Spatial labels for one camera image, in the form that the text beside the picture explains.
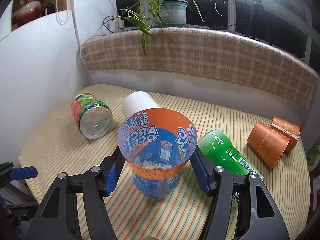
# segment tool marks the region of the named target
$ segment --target table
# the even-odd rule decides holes
[[[114,122],[102,138],[83,137],[70,111],[71,101],[54,111],[29,138],[19,157],[22,167],[35,166],[38,177],[27,180],[40,203],[50,184],[62,171],[75,175],[99,165],[111,155],[117,145],[117,132],[124,117],[123,100],[133,90],[110,85],[94,85],[81,92],[92,93],[112,110]],[[310,202],[310,183],[307,163],[300,142],[290,154],[284,154],[273,169],[268,169],[260,157],[246,145],[247,137],[257,122],[270,125],[271,120],[226,107],[169,95],[150,93],[161,106],[188,117],[198,130],[198,139],[207,131],[222,130],[236,147],[264,176],[264,183],[275,200],[287,226],[290,239],[295,239],[306,224]],[[134,186],[131,171],[124,165],[116,190],[105,198],[108,214],[119,240],[198,239],[206,219],[211,198],[200,190],[188,162],[182,171],[178,187],[159,200],[141,194]],[[77,196],[79,222],[83,239],[89,238],[82,195]],[[227,239],[236,226],[237,208],[230,216]]]

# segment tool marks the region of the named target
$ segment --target lamp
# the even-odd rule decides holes
[[[252,11],[250,15],[250,20],[248,23],[247,30],[245,32],[245,37],[249,37],[250,30],[252,29],[252,34],[251,34],[251,39],[255,40],[256,39],[256,31],[257,31],[257,22],[259,18],[259,11],[263,13],[263,16],[265,16],[265,9],[262,5],[261,0],[253,0],[252,2]],[[266,32],[267,32],[267,37],[268,37],[268,43],[270,46],[272,46],[271,38],[270,38],[270,33],[269,33],[269,26],[266,20],[264,21]]]

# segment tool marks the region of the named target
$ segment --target red and white vase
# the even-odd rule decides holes
[[[31,22],[41,15],[41,3],[37,0],[20,0],[21,9],[17,13],[18,27]]]

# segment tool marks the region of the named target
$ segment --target transparent cup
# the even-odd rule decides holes
[[[118,133],[119,148],[130,165],[135,186],[151,198],[164,198],[177,187],[196,143],[193,123],[166,108],[131,115]]]

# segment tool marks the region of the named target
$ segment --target silver screw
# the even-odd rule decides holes
[[[250,175],[251,178],[254,178],[254,179],[258,177],[258,174],[256,172],[254,172],[254,171],[250,171],[249,175]]]
[[[64,179],[66,177],[66,173],[65,172],[61,172],[61,173],[59,173],[59,175],[58,175],[58,178],[59,179]]]
[[[92,172],[98,172],[98,171],[100,171],[100,167],[99,166],[94,166],[94,167],[91,168],[91,171]]]
[[[217,172],[223,172],[223,171],[224,171],[224,167],[222,167],[222,166],[216,166],[216,167],[215,167],[215,170],[216,170]]]

